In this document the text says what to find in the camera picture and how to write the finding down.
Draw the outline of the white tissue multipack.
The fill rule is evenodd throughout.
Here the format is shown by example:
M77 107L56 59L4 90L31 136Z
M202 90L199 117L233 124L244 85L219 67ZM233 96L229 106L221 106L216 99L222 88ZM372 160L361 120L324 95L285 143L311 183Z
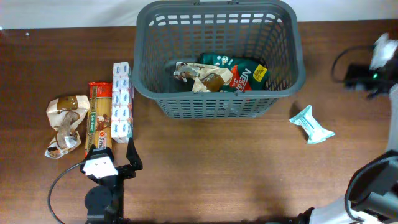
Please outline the white tissue multipack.
M130 78L131 67L128 62L113 64L111 137L123 144L129 142L133 133L134 87Z

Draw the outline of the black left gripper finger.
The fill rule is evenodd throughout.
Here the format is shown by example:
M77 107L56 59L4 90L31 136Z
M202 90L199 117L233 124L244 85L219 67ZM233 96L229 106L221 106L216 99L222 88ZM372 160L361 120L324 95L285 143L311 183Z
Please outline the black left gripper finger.
M143 163L136 151L133 138L129 138L129 142L127 144L126 158L135 171L143 169Z
M95 148L94 146L88 152L88 159L98 159L102 157L109 157L113 159L113 153L109 147Z

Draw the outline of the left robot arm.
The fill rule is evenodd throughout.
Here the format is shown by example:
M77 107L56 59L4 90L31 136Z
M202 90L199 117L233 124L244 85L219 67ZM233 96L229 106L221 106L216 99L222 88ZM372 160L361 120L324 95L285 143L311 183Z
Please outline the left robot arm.
M124 181L135 178L136 172L143 169L133 138L128 140L126 158L129 164L115 166L109 147L92 145L87 152L80 171L97 184L85 196L87 223L131 222L124 217Z

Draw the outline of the light teal wipes packet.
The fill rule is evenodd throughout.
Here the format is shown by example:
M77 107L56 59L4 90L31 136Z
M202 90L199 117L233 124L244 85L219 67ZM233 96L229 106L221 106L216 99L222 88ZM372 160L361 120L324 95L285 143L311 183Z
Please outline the light teal wipes packet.
M307 144L318 144L335 135L333 131L323 128L312 115L312 105L308 105L289 121L301 126L308 134Z

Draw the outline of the orange spaghetti packet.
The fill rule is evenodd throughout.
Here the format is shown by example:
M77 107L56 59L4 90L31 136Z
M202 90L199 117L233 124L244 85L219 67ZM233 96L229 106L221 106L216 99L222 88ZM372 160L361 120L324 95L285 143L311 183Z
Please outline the orange spaghetti packet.
M90 109L87 113L85 156L92 145L96 148L112 148L112 87L112 83L89 83Z

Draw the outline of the green Nescafe coffee bag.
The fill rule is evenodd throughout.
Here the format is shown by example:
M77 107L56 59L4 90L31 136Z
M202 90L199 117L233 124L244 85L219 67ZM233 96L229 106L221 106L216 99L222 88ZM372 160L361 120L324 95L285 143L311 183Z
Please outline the green Nescafe coffee bag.
M214 65L227 68L233 74L229 84L223 85L221 92L245 92L263 90L268 76L268 69L255 60L215 53L203 53L199 62L205 65Z

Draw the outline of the beige brown snack bag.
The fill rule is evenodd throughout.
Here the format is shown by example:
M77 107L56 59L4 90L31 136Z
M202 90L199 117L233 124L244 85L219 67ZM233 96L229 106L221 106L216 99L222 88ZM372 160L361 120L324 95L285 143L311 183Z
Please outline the beige brown snack bag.
M229 85L233 73L228 68L215 65L177 62L173 76L184 82L190 78L193 80L192 92L207 93L220 91L223 86Z

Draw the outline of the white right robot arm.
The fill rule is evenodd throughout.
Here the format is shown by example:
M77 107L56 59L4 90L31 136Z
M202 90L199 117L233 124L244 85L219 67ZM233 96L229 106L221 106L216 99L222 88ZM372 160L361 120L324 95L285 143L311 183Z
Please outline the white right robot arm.
M397 221L397 57L379 71L393 82L386 152L352 176L346 193L320 208L309 208L289 223L394 223Z

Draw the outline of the brown white snack bag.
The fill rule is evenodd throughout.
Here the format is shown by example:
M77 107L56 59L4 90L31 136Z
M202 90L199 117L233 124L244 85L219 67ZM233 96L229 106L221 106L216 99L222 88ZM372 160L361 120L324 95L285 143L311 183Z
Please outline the brown white snack bag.
M46 114L56 135L45 151L46 157L59 159L81 144L76 129L89 109L90 102L85 95L64 96L49 103Z

